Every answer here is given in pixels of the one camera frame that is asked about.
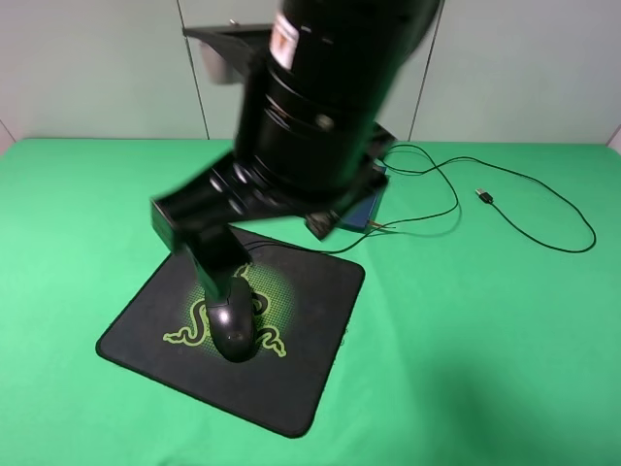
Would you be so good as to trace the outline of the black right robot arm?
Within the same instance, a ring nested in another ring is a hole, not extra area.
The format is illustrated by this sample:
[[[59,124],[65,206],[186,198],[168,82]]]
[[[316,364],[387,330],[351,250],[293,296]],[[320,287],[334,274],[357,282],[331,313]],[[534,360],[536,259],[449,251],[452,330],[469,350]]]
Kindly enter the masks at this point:
[[[248,63],[234,146],[153,200],[155,232],[223,297],[249,255],[230,224],[299,216],[318,239],[387,179],[367,147],[376,115],[428,33],[436,1],[285,1]]]

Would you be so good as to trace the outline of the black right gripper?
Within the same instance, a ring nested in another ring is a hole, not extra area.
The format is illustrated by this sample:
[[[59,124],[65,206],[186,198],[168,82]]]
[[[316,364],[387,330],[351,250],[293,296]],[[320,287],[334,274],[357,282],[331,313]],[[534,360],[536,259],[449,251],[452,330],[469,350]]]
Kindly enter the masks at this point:
[[[208,304],[227,298],[237,270],[250,255],[228,224],[298,216],[322,241],[343,219],[387,185],[376,165],[396,137],[376,123],[353,182],[337,191],[306,191],[265,178],[256,162],[240,162],[229,150],[176,191],[151,201],[151,225],[166,247],[186,246]]]

